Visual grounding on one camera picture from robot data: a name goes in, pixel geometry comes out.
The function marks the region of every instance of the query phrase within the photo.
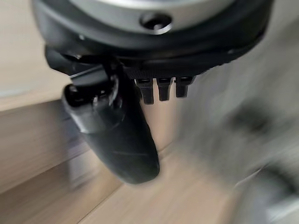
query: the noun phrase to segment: black plastic housing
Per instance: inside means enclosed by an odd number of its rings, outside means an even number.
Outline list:
[[[101,161],[122,181],[139,184],[159,174],[159,158],[134,89],[118,85],[96,99],[74,94],[68,85],[62,102]]]

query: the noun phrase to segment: wooden floor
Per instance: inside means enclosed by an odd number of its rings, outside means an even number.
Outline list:
[[[140,186],[121,185],[101,167],[90,182],[71,189],[63,163],[1,194],[0,223],[225,223],[231,192],[172,146],[161,157],[160,176]]]

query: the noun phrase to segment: blurred background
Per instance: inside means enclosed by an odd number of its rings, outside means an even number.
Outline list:
[[[47,66],[29,0],[0,2],[0,46],[1,224],[243,223],[235,185],[256,170],[299,186],[297,0],[276,0],[265,39],[198,76],[187,99],[172,86],[159,102],[154,85],[157,103],[142,106],[161,174],[138,186],[117,180],[64,112],[70,80]],[[291,210],[273,223],[296,223]]]

